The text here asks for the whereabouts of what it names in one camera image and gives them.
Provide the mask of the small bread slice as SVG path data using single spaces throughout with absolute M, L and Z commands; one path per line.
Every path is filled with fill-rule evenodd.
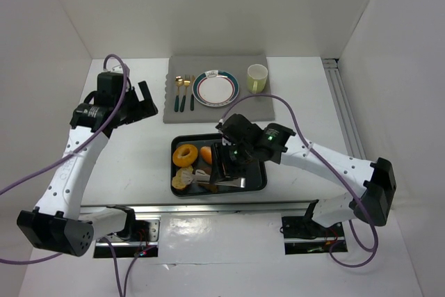
M 193 167 L 180 168 L 172 178 L 172 187 L 178 191 L 183 191 L 193 182 Z

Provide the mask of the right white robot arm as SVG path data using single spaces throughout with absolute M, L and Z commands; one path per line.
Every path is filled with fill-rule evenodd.
M 310 143 L 277 123 L 261 128 L 241 114 L 221 120 L 216 128 L 223 140 L 211 147 L 211 182 L 245 177 L 249 163 L 271 161 L 306 170 L 345 188 L 343 195 L 311 203 L 307 219 L 323 227 L 352 219 L 377 227 L 386 225 L 396 192 L 389 160 L 356 159 Z

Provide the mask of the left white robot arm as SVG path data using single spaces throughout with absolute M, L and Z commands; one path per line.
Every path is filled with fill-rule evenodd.
M 34 208 L 17 218 L 18 228 L 34 248 L 80 257 L 94 240 L 116 234 L 126 241 L 136 233 L 133 209 L 115 204 L 82 216 L 81 202 L 113 130 L 158 113 L 147 83 L 138 86 L 142 100 L 124 83 L 123 74 L 102 72 L 97 89 L 74 109 L 64 162 Z

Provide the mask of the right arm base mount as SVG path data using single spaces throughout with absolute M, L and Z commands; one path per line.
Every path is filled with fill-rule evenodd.
M 334 244 L 333 252 L 348 252 L 341 223 L 323 227 L 303 216 L 283 216 L 280 232 L 284 237 L 286 255 L 329 253 Z

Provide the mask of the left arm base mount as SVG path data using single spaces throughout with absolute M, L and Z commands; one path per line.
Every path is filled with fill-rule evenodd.
M 122 238 L 113 233 L 98 239 L 94 246 L 93 257 L 95 259 L 112 257 L 111 248 L 104 239 L 111 243 L 118 259 L 130 259 L 136 255 L 142 258 L 158 257 L 160 227 L 160 216 L 137 214 L 130 237 Z

